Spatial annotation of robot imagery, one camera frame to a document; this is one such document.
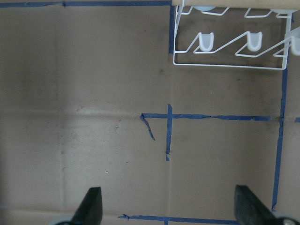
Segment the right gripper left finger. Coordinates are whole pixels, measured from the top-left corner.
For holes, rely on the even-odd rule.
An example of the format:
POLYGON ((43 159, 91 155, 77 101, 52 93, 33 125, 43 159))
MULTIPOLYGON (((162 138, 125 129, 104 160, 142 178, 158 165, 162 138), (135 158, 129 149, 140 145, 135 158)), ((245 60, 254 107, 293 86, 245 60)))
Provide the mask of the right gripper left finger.
POLYGON ((100 225, 103 217, 101 187, 91 187, 71 219, 72 225, 100 225))

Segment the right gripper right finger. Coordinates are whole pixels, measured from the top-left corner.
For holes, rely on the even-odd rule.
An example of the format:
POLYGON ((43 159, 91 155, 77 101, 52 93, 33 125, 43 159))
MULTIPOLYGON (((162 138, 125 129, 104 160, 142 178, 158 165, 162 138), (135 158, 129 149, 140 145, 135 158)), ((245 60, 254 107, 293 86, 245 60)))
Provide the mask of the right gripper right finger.
POLYGON ((277 219, 248 186, 236 185, 234 215, 239 225, 276 225, 277 219))

